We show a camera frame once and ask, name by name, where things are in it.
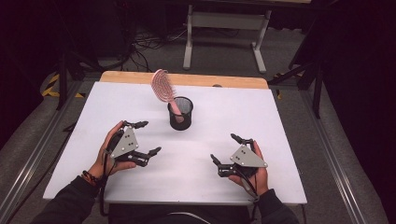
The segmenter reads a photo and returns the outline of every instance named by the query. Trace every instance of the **white table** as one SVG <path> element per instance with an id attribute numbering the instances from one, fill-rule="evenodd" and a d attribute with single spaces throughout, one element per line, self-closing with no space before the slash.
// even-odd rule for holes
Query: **white table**
<path id="1" fill-rule="evenodd" d="M 156 98 L 149 84 L 96 82 L 44 198 L 54 198 L 82 170 L 89 169 L 107 132 L 125 119 L 149 122 L 145 128 L 134 131 L 138 151 L 163 149 L 150 159 L 147 167 L 111 176 L 105 194 L 108 203 L 251 203 L 251 197 L 241 187 L 218 176 L 210 158 L 214 154 L 222 163 L 231 163 L 229 157 L 239 146 L 230 133 L 259 143 L 269 164 L 269 187 L 276 190 L 283 203 L 306 203 L 270 90 L 178 85 L 175 88 L 177 95 L 194 103 L 192 125 L 182 132 L 170 127 L 166 103 Z"/>

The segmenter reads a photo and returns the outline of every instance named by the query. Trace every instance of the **pink hairbrush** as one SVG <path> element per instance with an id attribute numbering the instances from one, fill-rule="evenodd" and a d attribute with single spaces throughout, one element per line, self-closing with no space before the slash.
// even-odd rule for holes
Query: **pink hairbrush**
<path id="1" fill-rule="evenodd" d="M 178 115 L 176 121 L 178 123 L 183 122 L 184 118 L 175 102 L 175 91 L 169 81 L 167 71 L 159 69 L 154 73 L 151 79 L 151 88 L 158 99 L 171 105 L 173 113 Z"/>

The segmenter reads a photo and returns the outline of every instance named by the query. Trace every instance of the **human hand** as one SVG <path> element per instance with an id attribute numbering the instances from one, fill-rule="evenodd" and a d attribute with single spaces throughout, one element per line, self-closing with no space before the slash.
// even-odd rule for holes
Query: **human hand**
<path id="1" fill-rule="evenodd" d="M 112 128 L 108 132 L 105 142 L 100 147 L 96 162 L 93 164 L 91 169 L 88 171 L 88 173 L 90 173 L 91 175 L 93 175 L 94 177 L 96 177 L 98 179 L 100 179 L 103 175 L 103 165 L 104 165 L 105 150 L 107 148 L 107 145 L 110 142 L 110 139 L 113 136 L 113 134 L 116 133 L 121 127 L 122 127 L 122 121 L 120 121 L 114 128 Z M 134 162 L 123 161 L 123 162 L 117 162 L 117 164 L 113 168 L 113 161 L 110 159 L 110 157 L 107 157 L 106 171 L 108 172 L 111 170 L 111 173 L 107 174 L 107 175 L 114 175 L 117 171 L 131 169 L 131 168 L 135 168 L 135 167 L 136 167 L 136 164 Z"/>
<path id="2" fill-rule="evenodd" d="M 259 145 L 257 145 L 257 142 L 253 142 L 254 150 L 256 154 L 262 158 L 262 151 L 259 148 Z M 230 175 L 228 177 L 230 180 L 232 180 L 235 184 L 244 187 L 242 183 L 242 178 L 238 175 Z M 259 167 L 257 170 L 257 173 L 252 176 L 251 178 L 248 179 L 251 183 L 251 185 L 256 188 L 257 195 L 262 195 L 268 190 L 268 173 L 267 169 L 264 167 Z"/>

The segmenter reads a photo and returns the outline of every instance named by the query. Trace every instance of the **white metal table frame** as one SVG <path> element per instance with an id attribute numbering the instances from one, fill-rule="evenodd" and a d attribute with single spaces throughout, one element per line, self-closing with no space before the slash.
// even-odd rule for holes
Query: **white metal table frame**
<path id="1" fill-rule="evenodd" d="M 211 28 L 228 28 L 243 30 L 258 30 L 259 35 L 256 42 L 251 43 L 251 47 L 256 58 L 256 63 L 260 73 L 265 73 L 266 68 L 262 60 L 260 48 L 262 40 L 267 30 L 268 22 L 271 17 L 271 10 L 266 10 L 265 15 L 240 15 L 228 13 L 208 13 L 193 12 L 192 5 L 189 5 L 189 14 L 187 20 L 187 43 L 184 53 L 183 68 L 191 68 L 192 55 L 192 27 L 211 27 Z"/>

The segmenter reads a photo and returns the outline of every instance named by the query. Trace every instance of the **person's right hand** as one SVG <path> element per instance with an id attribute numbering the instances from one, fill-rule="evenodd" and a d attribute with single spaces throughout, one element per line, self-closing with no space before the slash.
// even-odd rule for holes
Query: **person's right hand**
<path id="1" fill-rule="evenodd" d="M 259 145 L 257 145 L 257 142 L 254 141 L 253 143 L 254 150 L 256 154 L 263 159 L 262 157 L 262 151 L 259 148 Z M 230 180 L 232 180 L 234 183 L 236 183 L 239 186 L 244 187 L 242 183 L 242 179 L 238 175 L 230 175 L 228 177 Z M 260 167 L 255 175 L 253 175 L 249 179 L 251 185 L 256 188 L 257 195 L 262 195 L 268 190 L 268 173 L 267 169 L 264 167 Z"/>

